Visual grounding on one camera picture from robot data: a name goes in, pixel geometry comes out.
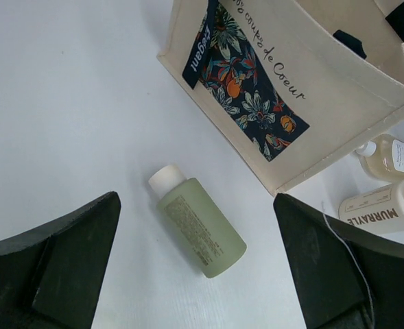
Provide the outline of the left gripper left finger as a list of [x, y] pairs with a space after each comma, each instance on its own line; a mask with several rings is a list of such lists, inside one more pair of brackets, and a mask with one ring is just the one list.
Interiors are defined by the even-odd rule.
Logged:
[[0, 328], [90, 328], [120, 212], [112, 191], [0, 241]]

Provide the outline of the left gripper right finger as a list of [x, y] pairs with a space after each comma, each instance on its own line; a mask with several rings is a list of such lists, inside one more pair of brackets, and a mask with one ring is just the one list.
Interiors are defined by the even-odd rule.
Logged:
[[273, 206], [307, 328], [404, 328], [404, 244], [288, 194]]

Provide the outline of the cream cylindrical bottle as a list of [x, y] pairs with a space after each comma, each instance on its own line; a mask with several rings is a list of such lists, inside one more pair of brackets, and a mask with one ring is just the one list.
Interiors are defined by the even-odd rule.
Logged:
[[373, 234], [404, 231], [404, 180], [345, 199], [338, 216]]

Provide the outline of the clear amber soap bottle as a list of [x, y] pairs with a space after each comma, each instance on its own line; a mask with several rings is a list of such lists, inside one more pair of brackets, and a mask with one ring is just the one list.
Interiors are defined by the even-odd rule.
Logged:
[[386, 181], [404, 180], [404, 142], [381, 134], [355, 150], [363, 169], [372, 177]]

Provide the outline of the green bottle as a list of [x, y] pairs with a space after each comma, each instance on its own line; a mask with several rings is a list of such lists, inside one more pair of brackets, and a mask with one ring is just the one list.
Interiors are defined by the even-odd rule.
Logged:
[[157, 209], [207, 278], [233, 266], [247, 245], [196, 178], [167, 165], [149, 180], [158, 197]]

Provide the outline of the cream canvas tote bag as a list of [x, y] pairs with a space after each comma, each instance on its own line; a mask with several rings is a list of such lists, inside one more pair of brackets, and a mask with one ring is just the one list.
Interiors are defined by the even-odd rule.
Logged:
[[158, 58], [272, 195], [404, 119], [404, 1], [175, 1]]

